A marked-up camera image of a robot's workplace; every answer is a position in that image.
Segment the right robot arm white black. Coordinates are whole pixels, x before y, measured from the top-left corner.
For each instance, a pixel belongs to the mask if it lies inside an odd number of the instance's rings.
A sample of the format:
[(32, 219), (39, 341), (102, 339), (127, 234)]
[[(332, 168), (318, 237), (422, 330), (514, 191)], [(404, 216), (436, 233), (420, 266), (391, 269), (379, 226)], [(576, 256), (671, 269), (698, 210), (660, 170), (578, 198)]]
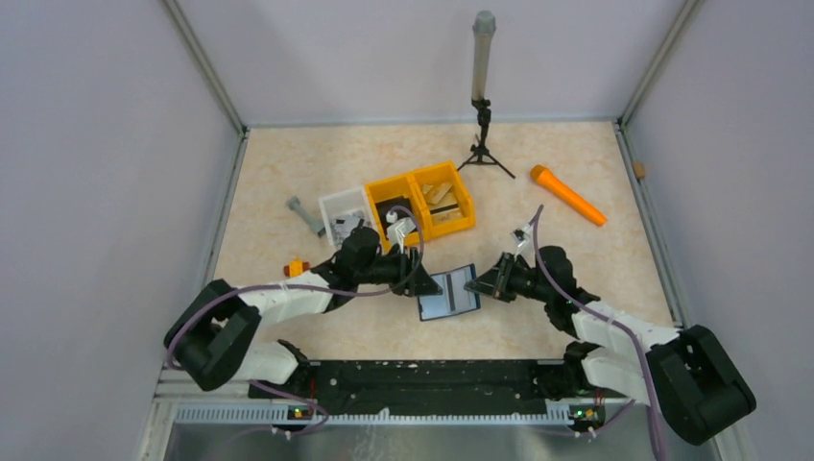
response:
[(559, 246), (539, 248), (535, 263), (504, 253), (466, 289), (503, 303), (540, 302), (549, 322), (572, 337), (552, 400), (612, 390), (656, 410), (694, 446), (756, 410), (751, 387), (709, 328), (660, 327), (613, 308), (579, 286)]

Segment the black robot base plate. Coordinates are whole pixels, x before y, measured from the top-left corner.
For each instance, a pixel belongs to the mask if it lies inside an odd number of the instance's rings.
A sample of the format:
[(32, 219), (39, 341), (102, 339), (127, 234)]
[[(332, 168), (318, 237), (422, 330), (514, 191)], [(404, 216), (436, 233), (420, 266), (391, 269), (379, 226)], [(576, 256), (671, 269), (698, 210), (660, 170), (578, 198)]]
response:
[(561, 360), (324, 360), (305, 365), (284, 384), (256, 378), (250, 398), (271, 399), (282, 391), (313, 399), (333, 417), (542, 415), (569, 400), (568, 417), (606, 416), (601, 391), (576, 376)]

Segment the blue leather card holder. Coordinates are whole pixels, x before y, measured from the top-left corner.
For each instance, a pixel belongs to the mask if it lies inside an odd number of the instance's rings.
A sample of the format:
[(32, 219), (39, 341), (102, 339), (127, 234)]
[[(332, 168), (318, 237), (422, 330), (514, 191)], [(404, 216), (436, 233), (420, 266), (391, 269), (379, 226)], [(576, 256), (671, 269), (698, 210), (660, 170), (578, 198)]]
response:
[(479, 295), (466, 289), (466, 284), (475, 277), (474, 264), (432, 274), (432, 280), (440, 286), (442, 293), (418, 297), (419, 320), (436, 321), (480, 310)]

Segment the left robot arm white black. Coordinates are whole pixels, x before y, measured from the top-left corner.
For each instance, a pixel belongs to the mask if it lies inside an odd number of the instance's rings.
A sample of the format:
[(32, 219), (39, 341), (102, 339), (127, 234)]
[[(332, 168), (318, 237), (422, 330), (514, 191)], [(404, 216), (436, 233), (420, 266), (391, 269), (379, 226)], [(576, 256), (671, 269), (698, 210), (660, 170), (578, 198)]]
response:
[(255, 338), (263, 327), (301, 316), (325, 314), (361, 297), (359, 287), (376, 286), (377, 295), (417, 298), (442, 288), (421, 263), (417, 248), (384, 253), (375, 230), (353, 230), (327, 261), (276, 283), (234, 287), (209, 282), (169, 328), (163, 343), (167, 363), (187, 374), (204, 391), (236, 380), (263, 380), (285, 397), (306, 388), (306, 359), (290, 342)]

